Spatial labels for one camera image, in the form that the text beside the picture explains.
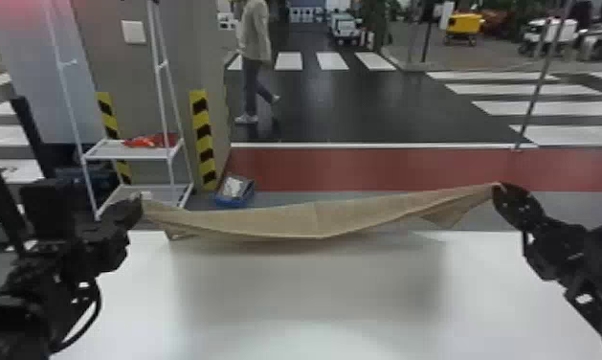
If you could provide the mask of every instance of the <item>cable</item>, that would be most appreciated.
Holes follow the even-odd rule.
[[[100,316],[101,304],[102,304],[100,287],[98,286],[98,283],[95,281],[95,279],[89,281],[88,284],[93,289],[93,292],[95,295],[95,310],[93,310],[93,314],[88,319],[86,324],[84,324],[84,326],[75,335],[73,335],[73,337],[71,337],[68,340],[65,340],[64,342],[59,344],[56,348],[54,347],[52,349],[52,352],[60,352],[62,350],[67,349],[71,345],[73,345],[77,340],[79,340],[79,338],[81,338],[86,333],[86,331],[88,331],[88,329],[91,327],[91,325]]]

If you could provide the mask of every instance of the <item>light switch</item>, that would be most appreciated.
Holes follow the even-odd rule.
[[[145,24],[142,21],[122,20],[122,33],[127,44],[146,44]]]

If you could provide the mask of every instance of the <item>yellow and black striped post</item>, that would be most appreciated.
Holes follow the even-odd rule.
[[[197,90],[189,92],[193,131],[195,131],[195,148],[198,152],[198,167],[202,176],[202,189],[214,191],[217,187],[218,175],[213,158],[212,125],[209,118],[207,92]]]
[[[113,102],[111,101],[111,94],[98,92],[98,106],[100,107],[101,119],[104,122],[104,128],[106,128],[106,136],[109,139],[119,140],[120,139],[120,127],[118,126],[118,119],[115,117],[113,111]],[[124,160],[115,162],[115,167],[125,184],[131,184],[131,167]]]

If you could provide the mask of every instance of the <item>cloth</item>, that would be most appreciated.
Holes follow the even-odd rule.
[[[264,0],[247,0],[242,11],[238,51],[252,60],[271,61],[269,9]]]
[[[257,113],[256,93],[258,93],[265,101],[272,103],[274,97],[260,81],[258,81],[258,72],[262,61],[251,60],[249,58],[242,59],[242,76],[243,76],[243,94],[245,97],[245,113],[254,116]]]
[[[364,199],[316,201],[263,209],[190,212],[143,201],[145,218],[170,239],[324,239],[418,216],[442,227],[492,197],[498,183]]]

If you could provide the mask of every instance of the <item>white table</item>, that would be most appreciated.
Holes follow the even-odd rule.
[[[133,232],[61,360],[584,360],[602,343],[516,233],[210,246]]]

